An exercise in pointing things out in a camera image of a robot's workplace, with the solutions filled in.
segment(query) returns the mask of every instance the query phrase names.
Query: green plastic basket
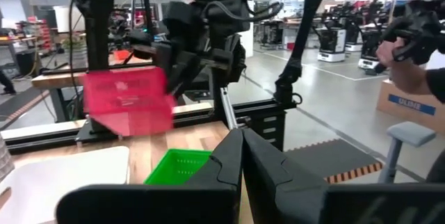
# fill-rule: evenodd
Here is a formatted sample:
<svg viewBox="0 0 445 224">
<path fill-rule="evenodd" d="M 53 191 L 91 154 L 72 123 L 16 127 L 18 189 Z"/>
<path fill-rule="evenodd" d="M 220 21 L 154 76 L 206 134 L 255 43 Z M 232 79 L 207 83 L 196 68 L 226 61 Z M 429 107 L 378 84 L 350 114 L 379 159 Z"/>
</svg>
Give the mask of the green plastic basket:
<svg viewBox="0 0 445 224">
<path fill-rule="evenodd" d="M 211 151 L 170 149 L 144 181 L 148 185 L 182 185 L 209 160 Z"/>
</svg>

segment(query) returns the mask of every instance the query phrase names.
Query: stool seat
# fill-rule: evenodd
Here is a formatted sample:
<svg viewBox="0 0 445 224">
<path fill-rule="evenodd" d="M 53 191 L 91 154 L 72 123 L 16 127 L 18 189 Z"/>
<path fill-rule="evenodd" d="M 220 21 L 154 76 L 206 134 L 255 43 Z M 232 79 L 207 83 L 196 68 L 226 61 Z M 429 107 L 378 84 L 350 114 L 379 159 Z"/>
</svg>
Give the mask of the stool seat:
<svg viewBox="0 0 445 224">
<path fill-rule="evenodd" d="M 403 122 L 388 128 L 387 133 L 403 143 L 420 147 L 436 137 L 436 132 L 414 122 Z"/>
</svg>

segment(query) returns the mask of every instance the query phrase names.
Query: person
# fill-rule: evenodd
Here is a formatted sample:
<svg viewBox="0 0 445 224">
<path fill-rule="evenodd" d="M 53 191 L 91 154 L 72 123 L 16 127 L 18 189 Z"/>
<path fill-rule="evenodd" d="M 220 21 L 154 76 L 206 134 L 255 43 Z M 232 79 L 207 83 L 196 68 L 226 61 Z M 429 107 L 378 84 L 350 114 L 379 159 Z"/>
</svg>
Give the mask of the person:
<svg viewBox="0 0 445 224">
<path fill-rule="evenodd" d="M 0 83 L 4 86 L 2 95 L 15 95 L 15 88 L 12 81 L 0 69 Z"/>
<path fill-rule="evenodd" d="M 413 64 L 410 59 L 394 61 L 392 51 L 403 47 L 404 40 L 398 38 L 395 42 L 383 42 L 376 51 L 383 65 L 391 68 L 391 79 L 397 88 L 413 95 L 434 95 L 442 104 L 445 103 L 445 68 L 424 70 Z M 426 182 L 445 182 L 445 150 L 436 159 Z"/>
</svg>

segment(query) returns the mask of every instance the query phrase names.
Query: concrete floor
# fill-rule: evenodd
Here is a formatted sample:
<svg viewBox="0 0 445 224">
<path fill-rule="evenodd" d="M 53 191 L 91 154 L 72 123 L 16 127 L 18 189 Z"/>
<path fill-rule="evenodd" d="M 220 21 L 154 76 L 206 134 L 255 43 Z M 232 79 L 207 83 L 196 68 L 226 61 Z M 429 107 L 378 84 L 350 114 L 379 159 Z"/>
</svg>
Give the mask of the concrete floor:
<svg viewBox="0 0 445 224">
<path fill-rule="evenodd" d="M 271 98 L 274 82 L 283 70 L 289 51 L 256 49 L 247 59 L 245 77 L 229 86 L 233 104 Z M 307 50 L 303 57 L 303 76 L 294 84 L 294 92 L 303 96 L 298 109 L 289 110 L 286 117 L 285 150 L 334 138 L 342 138 L 383 161 L 390 140 L 386 129 L 401 119 L 376 111 L 380 83 L 386 79 L 368 77 L 357 68 L 358 56 L 343 63 L 322 63 L 316 60 L 317 50 Z M 49 108 L 51 101 L 47 98 Z M 41 102 L 10 129 L 52 123 L 54 119 Z M 445 148 L 443 136 L 438 136 L 421 148 L 404 146 L 401 152 L 397 182 L 415 182 L 424 178 L 434 160 Z M 374 183 L 379 173 L 359 177 L 347 183 Z"/>
</svg>

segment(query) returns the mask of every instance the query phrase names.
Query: pink plastic basket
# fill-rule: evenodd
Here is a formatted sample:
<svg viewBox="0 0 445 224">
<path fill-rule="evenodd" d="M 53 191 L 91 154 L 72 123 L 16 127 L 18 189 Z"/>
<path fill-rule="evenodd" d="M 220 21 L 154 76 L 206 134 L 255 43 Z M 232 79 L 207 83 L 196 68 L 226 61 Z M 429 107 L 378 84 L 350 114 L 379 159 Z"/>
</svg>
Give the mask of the pink plastic basket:
<svg viewBox="0 0 445 224">
<path fill-rule="evenodd" d="M 172 95 L 161 68 L 96 71 L 84 76 L 90 117 L 123 136 L 165 132 L 173 127 Z"/>
</svg>

